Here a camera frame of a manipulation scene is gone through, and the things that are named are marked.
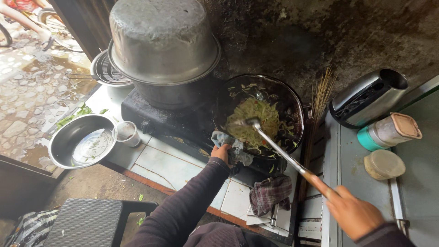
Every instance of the electric kettle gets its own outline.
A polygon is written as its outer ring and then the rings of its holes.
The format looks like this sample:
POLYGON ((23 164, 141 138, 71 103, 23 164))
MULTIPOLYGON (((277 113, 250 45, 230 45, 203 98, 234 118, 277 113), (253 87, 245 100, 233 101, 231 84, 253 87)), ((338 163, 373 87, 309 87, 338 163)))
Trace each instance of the electric kettle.
POLYGON ((393 69, 381 68, 353 81, 329 104, 337 122, 361 128, 387 113, 406 93, 407 79, 393 69))

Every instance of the hand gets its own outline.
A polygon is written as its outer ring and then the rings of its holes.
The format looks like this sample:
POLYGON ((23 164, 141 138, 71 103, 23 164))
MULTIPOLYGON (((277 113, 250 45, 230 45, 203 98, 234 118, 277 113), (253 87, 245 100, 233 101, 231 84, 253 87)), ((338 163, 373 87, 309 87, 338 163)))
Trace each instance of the hand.
POLYGON ((224 162, 226 162, 228 167, 232 167, 228 163, 229 155, 227 154, 227 150, 231 149, 232 146, 229 144, 224 144, 222 147, 218 148, 216 145, 213 147, 212 153, 210 156, 212 157, 218 157, 222 159, 224 162))
POLYGON ((351 239, 357 240, 385 222, 381 212, 374 205, 357 199, 346 187, 335 188, 337 194, 317 176, 313 176, 312 179, 318 184, 319 189, 326 188, 326 206, 351 239))

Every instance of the wooden handle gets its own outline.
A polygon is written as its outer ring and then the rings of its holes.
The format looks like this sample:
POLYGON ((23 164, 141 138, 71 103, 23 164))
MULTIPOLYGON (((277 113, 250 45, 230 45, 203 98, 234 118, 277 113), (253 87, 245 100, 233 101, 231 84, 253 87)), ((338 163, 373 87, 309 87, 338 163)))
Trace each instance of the wooden handle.
POLYGON ((302 176, 312 185, 314 186, 322 195, 326 198, 328 198, 328 195, 331 193, 338 194, 335 190, 333 190, 331 187, 329 187, 327 184, 325 184, 323 181, 320 184, 317 184, 312 178, 315 174, 312 173, 309 170, 305 170, 305 173, 302 174, 302 176))

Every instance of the gas stove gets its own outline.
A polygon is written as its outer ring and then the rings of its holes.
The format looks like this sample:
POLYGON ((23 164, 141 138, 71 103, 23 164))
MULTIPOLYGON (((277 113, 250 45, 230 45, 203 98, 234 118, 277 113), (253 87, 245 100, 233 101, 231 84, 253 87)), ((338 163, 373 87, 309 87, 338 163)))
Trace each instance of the gas stove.
MULTIPOLYGON (((122 118, 135 123, 143 133, 207 163, 214 145, 210 138, 216 128, 212 119, 217 90, 211 92, 196 107, 164 110, 152 107, 133 89, 122 102, 122 118)), ((261 182, 285 167, 285 160, 255 157, 250 166, 238 163, 231 175, 252 187, 255 182, 261 182)))

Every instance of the soot-stained wall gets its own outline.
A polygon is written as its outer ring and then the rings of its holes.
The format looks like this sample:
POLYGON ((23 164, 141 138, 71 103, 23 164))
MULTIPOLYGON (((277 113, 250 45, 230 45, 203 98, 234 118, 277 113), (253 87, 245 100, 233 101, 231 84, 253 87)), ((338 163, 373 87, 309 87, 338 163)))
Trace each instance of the soot-stained wall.
POLYGON ((201 0, 223 48, 224 79, 263 73, 310 101, 329 64, 335 91, 380 67, 413 88, 439 74, 436 0, 201 0))

